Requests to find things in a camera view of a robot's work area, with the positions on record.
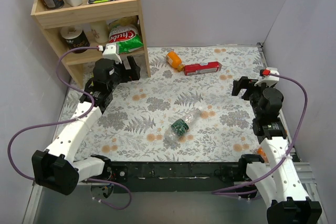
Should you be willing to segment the orange juice bottle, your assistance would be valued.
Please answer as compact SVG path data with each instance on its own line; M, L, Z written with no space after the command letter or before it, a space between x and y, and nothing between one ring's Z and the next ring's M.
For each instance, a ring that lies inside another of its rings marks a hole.
M178 65L183 64L181 58L174 51L170 51L165 58L166 61L170 64L170 66L176 70Z

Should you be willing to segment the gold bottle cap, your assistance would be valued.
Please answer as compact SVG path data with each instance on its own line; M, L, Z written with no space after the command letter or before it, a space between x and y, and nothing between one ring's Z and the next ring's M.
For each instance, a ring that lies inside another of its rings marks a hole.
M184 70L184 67L185 67L185 66L184 66L183 64L178 65L178 67L177 67L178 72L183 71L183 70Z

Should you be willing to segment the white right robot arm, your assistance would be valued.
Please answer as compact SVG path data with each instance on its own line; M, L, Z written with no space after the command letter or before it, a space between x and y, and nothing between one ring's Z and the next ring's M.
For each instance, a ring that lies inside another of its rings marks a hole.
M250 102L254 112L253 131L268 158L244 158L239 161L238 176L253 181L267 206L268 223L317 223L322 207L310 199L290 156L286 130L279 118L284 96L275 88L278 78L241 77L233 82L232 95L242 89L243 100Z

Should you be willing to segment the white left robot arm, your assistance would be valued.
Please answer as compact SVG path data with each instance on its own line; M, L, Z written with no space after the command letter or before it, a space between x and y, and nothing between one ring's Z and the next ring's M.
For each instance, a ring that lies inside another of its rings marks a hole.
M96 61L92 77L87 81L72 122L44 150L32 156L35 183L59 192L72 193L77 184L86 179L108 181L112 176L111 161L102 155L91 155L81 161L75 154L91 127L103 115L113 100L113 92L121 83L140 79L140 67L127 56L130 68L111 59Z

